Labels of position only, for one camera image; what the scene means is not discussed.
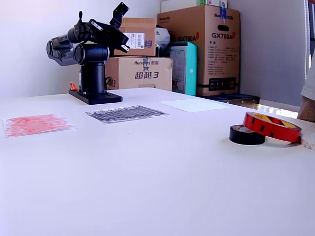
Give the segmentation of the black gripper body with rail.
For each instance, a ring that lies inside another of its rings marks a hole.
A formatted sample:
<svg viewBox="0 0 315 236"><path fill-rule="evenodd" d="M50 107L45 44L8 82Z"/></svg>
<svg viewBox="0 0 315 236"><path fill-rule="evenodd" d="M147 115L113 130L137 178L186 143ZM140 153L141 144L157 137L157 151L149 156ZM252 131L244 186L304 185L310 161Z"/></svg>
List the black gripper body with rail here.
<svg viewBox="0 0 315 236"><path fill-rule="evenodd" d="M129 51L130 47L127 45L129 38L114 25L90 19L89 27L91 42L108 47L110 50L119 50L124 53Z"/></svg>

